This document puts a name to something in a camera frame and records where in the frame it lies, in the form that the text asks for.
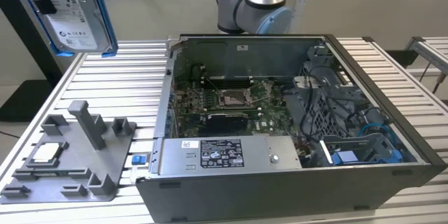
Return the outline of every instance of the white label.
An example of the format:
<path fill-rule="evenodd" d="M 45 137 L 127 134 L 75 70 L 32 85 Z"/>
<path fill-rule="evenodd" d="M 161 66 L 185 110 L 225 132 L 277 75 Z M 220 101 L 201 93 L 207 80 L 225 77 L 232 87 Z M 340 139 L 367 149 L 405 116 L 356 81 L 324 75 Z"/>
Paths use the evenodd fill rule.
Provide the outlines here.
<path fill-rule="evenodd" d="M 96 49 L 92 30 L 79 0 L 51 0 L 57 12 L 44 15 L 59 41 L 73 49 Z"/>
<path fill-rule="evenodd" d="M 183 148 L 199 148 L 199 141 L 183 141 Z"/>
<path fill-rule="evenodd" d="M 249 46 L 248 45 L 237 45 L 236 46 L 236 50 L 237 51 L 247 51 L 249 49 Z"/>

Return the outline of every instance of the power supply label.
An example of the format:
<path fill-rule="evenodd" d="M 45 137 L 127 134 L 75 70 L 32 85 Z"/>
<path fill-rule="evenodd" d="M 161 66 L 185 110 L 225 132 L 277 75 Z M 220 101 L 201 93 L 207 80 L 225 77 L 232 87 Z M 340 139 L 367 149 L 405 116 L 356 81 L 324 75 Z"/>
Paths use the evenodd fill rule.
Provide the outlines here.
<path fill-rule="evenodd" d="M 241 140 L 201 140 L 201 167 L 244 167 Z"/>

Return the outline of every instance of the hard drive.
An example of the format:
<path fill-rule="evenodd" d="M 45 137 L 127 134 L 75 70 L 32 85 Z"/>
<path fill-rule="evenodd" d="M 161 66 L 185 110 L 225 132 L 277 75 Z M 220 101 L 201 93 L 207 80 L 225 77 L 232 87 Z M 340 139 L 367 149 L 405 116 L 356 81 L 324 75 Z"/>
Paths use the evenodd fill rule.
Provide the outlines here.
<path fill-rule="evenodd" d="M 117 41 L 104 0 L 51 0 L 56 13 L 43 14 L 35 0 L 33 12 L 59 56 L 99 52 L 103 57 L 117 52 Z"/>

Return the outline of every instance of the blue connector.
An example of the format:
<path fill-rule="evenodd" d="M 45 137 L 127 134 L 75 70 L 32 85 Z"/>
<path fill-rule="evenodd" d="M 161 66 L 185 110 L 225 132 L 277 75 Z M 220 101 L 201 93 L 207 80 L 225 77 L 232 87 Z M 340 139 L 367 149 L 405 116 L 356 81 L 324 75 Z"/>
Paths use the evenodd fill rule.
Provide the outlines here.
<path fill-rule="evenodd" d="M 147 156 L 145 155 L 133 155 L 132 156 L 132 165 L 144 165 L 147 163 Z"/>

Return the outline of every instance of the metal rail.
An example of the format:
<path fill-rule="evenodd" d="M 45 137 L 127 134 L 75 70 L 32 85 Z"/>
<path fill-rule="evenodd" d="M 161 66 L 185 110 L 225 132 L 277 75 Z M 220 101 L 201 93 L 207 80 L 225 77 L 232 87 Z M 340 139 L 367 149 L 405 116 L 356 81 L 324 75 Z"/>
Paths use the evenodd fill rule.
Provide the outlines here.
<path fill-rule="evenodd" d="M 443 73 L 448 74 L 448 37 L 413 37 L 407 49 L 415 50 Z"/>
<path fill-rule="evenodd" d="M 448 108 L 391 56 L 361 38 L 339 39 L 420 135 L 448 162 Z M 123 41 L 113 58 L 79 55 L 43 109 L 0 167 L 0 188 L 40 139 L 40 123 L 49 113 L 64 114 L 73 99 L 89 102 L 104 120 L 127 116 L 137 131 L 111 202 L 0 205 L 1 223 L 152 223 L 136 187 L 131 185 L 131 156 L 152 150 L 152 135 L 165 64 L 164 41 Z M 147 166 L 140 166 L 141 175 Z M 423 187 L 404 189 L 376 211 L 299 216 L 232 223 L 443 223 L 448 219 L 448 170 Z"/>

